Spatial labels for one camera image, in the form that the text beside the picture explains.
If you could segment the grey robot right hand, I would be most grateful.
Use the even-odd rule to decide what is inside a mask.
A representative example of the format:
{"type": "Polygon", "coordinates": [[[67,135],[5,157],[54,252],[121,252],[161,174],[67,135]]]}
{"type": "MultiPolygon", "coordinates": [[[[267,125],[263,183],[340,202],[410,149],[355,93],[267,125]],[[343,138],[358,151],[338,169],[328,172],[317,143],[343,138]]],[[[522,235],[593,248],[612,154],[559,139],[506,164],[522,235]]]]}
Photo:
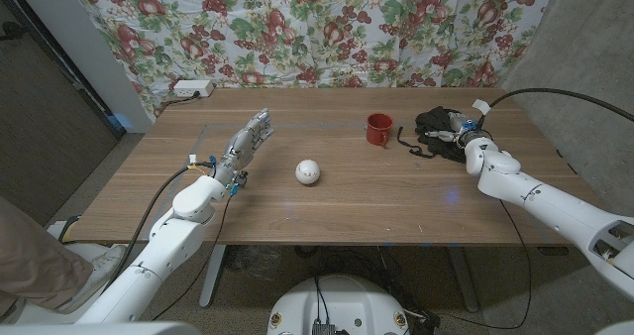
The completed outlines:
{"type": "Polygon", "coordinates": [[[449,112],[449,131],[431,131],[425,132],[424,135],[429,138],[436,138],[443,142],[454,142],[459,147],[464,148],[471,140],[485,138],[492,140],[491,135],[479,128],[479,122],[470,119],[460,112],[449,112]]]}

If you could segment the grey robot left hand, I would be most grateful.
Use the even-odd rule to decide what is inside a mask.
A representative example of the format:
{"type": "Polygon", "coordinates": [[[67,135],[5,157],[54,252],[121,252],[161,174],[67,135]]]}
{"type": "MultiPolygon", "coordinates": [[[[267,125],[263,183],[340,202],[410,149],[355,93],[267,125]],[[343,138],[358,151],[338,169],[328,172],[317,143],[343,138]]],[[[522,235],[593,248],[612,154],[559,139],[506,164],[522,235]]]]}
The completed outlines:
{"type": "Polygon", "coordinates": [[[269,111],[264,108],[229,141],[220,161],[215,166],[213,178],[224,185],[229,184],[237,173],[253,160],[256,150],[273,132],[269,111]]]}

